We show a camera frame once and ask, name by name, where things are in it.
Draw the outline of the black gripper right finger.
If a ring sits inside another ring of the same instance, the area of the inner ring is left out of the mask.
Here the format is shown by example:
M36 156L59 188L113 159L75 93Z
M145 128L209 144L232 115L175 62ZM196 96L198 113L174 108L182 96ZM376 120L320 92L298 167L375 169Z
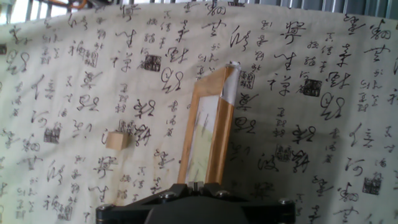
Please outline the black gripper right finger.
M287 198L278 201L250 200L226 190L218 183L198 183L198 196L208 199L204 206L222 216L222 222L295 223L295 203Z

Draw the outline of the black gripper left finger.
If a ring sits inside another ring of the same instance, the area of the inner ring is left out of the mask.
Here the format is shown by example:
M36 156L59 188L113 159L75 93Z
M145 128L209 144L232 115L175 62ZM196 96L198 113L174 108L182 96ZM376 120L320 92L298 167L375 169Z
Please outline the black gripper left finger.
M145 223L150 211L169 202L184 197L194 196L198 191L198 182L188 184L173 184L171 188L142 200L125 206L117 206L106 203L98 206L95 211L96 224L123 224L123 223Z

